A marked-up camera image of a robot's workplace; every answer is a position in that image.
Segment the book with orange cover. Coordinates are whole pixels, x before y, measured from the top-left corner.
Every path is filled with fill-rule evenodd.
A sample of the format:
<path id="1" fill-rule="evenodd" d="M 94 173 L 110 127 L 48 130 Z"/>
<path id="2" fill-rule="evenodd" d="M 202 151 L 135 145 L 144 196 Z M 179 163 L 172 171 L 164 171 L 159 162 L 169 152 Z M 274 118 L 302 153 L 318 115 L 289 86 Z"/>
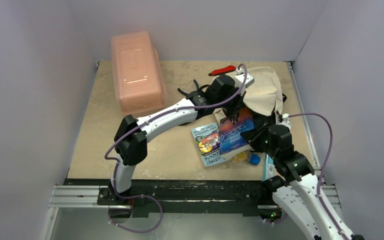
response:
<path id="1" fill-rule="evenodd" d="M 251 149 L 248 142 L 241 136 L 242 132 L 254 129 L 252 111 L 247 107 L 239 110 L 232 118 L 224 117 L 220 120 L 220 155 L 224 159 L 232 157 Z"/>

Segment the cream canvas backpack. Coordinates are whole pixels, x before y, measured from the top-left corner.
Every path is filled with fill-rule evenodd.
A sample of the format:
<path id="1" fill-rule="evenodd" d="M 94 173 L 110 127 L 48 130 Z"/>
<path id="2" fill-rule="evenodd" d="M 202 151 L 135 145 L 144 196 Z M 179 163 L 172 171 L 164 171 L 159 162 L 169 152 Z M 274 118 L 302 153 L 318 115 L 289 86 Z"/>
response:
<path id="1" fill-rule="evenodd" d="M 283 102 L 287 99 L 283 94 L 280 79 L 275 70 L 268 66 L 256 67 L 247 70 L 249 74 L 254 76 L 254 84 L 246 89 L 242 89 L 244 99 L 244 107 L 252 111 L 254 124 L 259 126 L 267 122 L 269 125 L 276 123 L 277 114 L 282 114 Z M 234 79 L 233 73 L 217 75 L 213 80 L 221 78 L 218 76 L 227 76 Z M 210 85 L 205 84 L 199 87 L 200 93 L 210 90 Z M 217 121 L 225 118 L 223 109 L 216 109 L 214 116 Z"/>

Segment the treehouse storey paperback book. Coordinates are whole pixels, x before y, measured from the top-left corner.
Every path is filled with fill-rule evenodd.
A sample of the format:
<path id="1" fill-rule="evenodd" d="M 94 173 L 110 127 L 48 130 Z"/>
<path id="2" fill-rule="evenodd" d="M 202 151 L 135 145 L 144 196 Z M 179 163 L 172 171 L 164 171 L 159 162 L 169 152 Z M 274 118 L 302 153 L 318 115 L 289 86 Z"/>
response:
<path id="1" fill-rule="evenodd" d="M 227 161 L 221 156 L 220 129 L 217 123 L 192 128 L 191 134 L 205 168 Z"/>

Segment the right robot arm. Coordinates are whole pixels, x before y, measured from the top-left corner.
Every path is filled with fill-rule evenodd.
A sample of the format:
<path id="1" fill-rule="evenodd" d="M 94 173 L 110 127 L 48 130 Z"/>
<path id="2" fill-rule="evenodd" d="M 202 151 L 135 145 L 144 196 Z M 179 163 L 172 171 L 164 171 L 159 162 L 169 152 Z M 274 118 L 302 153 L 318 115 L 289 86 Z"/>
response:
<path id="1" fill-rule="evenodd" d="M 260 196 L 276 203 L 308 240 L 362 240 L 345 224 L 323 192 L 307 157 L 295 150 L 289 123 L 263 124 L 240 135 L 253 150 L 267 154 L 277 175 L 264 180 Z"/>

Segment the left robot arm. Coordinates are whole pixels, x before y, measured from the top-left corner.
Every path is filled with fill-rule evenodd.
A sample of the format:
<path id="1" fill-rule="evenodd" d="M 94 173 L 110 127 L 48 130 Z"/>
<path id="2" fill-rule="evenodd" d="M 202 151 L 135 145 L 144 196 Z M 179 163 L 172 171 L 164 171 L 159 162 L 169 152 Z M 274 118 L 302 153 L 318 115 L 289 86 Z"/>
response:
<path id="1" fill-rule="evenodd" d="M 197 86 L 196 90 L 185 93 L 184 98 L 166 109 L 144 117 L 125 116 L 110 147 L 117 153 L 110 199 L 118 205 L 128 201 L 133 173 L 136 165 L 147 157 L 149 142 L 174 127 L 209 116 L 216 109 L 234 114 L 243 103 L 249 81 L 246 73 L 234 77 L 223 74 L 209 86 Z"/>

